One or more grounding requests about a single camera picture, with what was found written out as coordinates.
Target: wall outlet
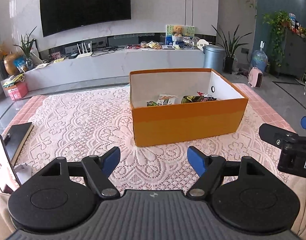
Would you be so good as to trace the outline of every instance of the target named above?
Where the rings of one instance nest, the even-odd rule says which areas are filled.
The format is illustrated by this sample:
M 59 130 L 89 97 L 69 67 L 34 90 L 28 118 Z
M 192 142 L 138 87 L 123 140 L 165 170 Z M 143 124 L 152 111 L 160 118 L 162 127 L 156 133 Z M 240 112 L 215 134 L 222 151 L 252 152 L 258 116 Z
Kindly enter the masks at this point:
M 241 53 L 249 54 L 249 49 L 242 48 L 242 49 L 241 49 Z

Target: pink box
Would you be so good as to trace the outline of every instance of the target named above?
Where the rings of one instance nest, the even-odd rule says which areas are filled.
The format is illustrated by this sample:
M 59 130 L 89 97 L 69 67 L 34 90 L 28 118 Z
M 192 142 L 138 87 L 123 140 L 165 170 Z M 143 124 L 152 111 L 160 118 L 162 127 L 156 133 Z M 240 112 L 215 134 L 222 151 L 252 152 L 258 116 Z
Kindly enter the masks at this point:
M 12 86 L 12 87 L 15 87 L 15 88 L 8 90 L 10 98 L 12 100 L 22 98 L 28 93 L 28 89 L 26 87 L 25 82 L 19 82 L 15 86 Z

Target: lace tablecloth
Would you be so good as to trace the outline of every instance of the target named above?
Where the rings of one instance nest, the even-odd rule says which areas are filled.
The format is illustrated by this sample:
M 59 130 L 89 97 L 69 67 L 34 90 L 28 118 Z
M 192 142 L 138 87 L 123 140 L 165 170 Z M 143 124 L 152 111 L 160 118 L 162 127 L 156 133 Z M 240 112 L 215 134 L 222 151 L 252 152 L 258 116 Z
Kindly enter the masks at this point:
M 235 133 L 136 147 L 129 90 L 129 87 L 120 87 L 49 96 L 29 120 L 35 126 L 17 163 L 27 163 L 36 172 L 58 156 L 80 161 L 88 155 L 103 155 L 118 146 L 121 161 L 110 180 L 121 193 L 124 189 L 183 189 L 186 192 L 198 178 L 186 155 L 187 148 L 195 146 L 207 155 L 218 154 L 230 161 L 252 156 L 282 181 L 289 180 L 291 175 L 276 168 L 280 150 L 261 141 L 258 129 L 263 120 L 250 104 Z

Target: gray floor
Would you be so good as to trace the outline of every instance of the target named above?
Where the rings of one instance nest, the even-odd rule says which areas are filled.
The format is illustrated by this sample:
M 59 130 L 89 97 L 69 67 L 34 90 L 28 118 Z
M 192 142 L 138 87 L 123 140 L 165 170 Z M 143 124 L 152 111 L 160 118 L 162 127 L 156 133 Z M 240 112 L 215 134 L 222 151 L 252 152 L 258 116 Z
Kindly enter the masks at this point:
M 248 81 L 245 76 L 230 75 L 226 73 L 223 75 L 232 83 L 247 84 Z M 31 91 L 24 99 L 19 101 L 12 101 L 10 98 L 2 98 L 0 99 L 0 132 L 7 127 L 16 113 L 32 96 L 124 86 L 128 82 L 128 76 L 90 80 Z M 253 88 L 253 90 L 272 106 L 299 135 L 306 136 L 306 130 L 304 130 L 300 124 L 301 118 L 306 116 L 306 95 L 304 95 L 304 86 L 297 85 L 294 78 L 281 76 L 277 79 L 271 75 L 266 75 L 263 77 L 261 87 Z
M 223 76 L 232 83 L 247 84 L 248 79 L 244 76 L 236 76 L 224 73 Z M 272 75 L 263 77 L 261 87 L 252 88 L 260 97 L 262 97 L 280 116 L 282 116 L 290 126 L 300 135 L 306 136 L 306 130 L 301 127 L 301 118 L 306 116 L 306 95 L 304 95 L 304 86 L 296 84 L 280 84 L 281 89 L 274 82 L 297 83 L 294 78 L 280 76 L 275 78 Z

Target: cable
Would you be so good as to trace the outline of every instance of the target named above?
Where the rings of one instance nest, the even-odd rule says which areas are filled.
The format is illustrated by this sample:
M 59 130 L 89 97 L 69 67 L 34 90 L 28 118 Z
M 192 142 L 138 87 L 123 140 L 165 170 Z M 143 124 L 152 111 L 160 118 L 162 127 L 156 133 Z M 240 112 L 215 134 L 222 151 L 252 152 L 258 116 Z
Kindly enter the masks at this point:
M 247 59 L 247 62 L 250 63 L 248 56 L 249 56 L 249 53 L 246 54 L 246 59 Z
M 118 46 L 105 47 L 105 48 L 103 48 L 103 49 L 101 50 L 103 53 L 101 53 L 101 54 L 95 54 L 95 53 L 93 52 L 93 54 L 91 55 L 91 57 L 98 57 L 98 56 L 101 56 L 101 55 L 111 54 L 111 53 L 114 53 L 115 51 L 120 50 L 120 49 L 122 49 L 122 48 L 119 48 Z

